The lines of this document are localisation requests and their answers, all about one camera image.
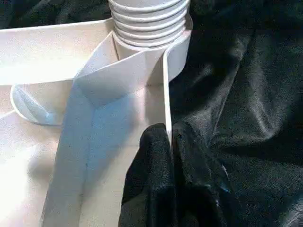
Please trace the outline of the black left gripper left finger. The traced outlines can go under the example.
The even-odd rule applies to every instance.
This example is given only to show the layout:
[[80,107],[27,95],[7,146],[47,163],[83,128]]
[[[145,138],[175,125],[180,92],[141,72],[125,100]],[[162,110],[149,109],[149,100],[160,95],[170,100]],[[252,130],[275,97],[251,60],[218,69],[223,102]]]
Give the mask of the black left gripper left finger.
[[166,126],[157,123],[141,135],[125,176],[122,227],[179,227],[176,153]]

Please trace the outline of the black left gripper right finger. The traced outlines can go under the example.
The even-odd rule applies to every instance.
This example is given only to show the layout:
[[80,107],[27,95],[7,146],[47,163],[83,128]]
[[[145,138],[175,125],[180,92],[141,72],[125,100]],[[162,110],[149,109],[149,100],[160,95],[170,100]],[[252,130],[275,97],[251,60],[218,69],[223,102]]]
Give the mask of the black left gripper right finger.
[[178,223],[242,227],[242,208],[224,166],[190,126],[173,129]]

